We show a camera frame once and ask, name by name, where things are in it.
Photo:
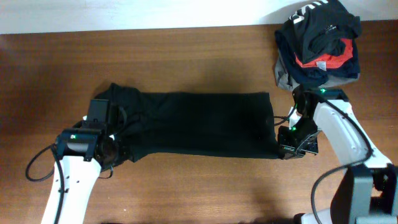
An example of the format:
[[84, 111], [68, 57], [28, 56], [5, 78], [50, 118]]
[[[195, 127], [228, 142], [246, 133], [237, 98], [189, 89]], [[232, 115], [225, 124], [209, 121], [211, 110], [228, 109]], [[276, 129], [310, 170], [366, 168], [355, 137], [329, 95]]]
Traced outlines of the black polo shirt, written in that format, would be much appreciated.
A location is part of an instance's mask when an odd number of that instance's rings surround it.
[[129, 160], [160, 152], [200, 156], [277, 159], [269, 94], [143, 93], [111, 84], [97, 99], [126, 112], [115, 135]]

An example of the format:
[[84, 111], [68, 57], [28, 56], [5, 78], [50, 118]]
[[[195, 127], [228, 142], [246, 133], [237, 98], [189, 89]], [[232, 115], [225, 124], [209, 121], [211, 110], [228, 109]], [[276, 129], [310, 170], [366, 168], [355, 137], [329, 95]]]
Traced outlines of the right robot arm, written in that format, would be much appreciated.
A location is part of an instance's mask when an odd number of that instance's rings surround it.
[[[397, 166], [370, 140], [344, 91], [300, 85], [292, 95], [289, 126], [281, 126], [277, 137], [281, 158], [318, 154], [317, 136], [324, 133], [341, 164], [315, 181], [312, 211], [296, 214], [294, 223], [397, 223]], [[345, 175], [330, 207], [317, 210], [317, 187], [338, 171]]]

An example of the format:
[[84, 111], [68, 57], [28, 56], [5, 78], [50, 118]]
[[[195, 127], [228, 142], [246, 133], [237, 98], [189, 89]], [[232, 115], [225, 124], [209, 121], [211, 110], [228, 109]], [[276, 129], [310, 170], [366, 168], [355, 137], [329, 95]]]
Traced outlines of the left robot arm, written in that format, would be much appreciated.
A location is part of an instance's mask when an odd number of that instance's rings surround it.
[[42, 223], [83, 223], [100, 174], [129, 158], [115, 139], [126, 123], [127, 114], [121, 106], [93, 99], [88, 114], [57, 136], [50, 147], [55, 164]]

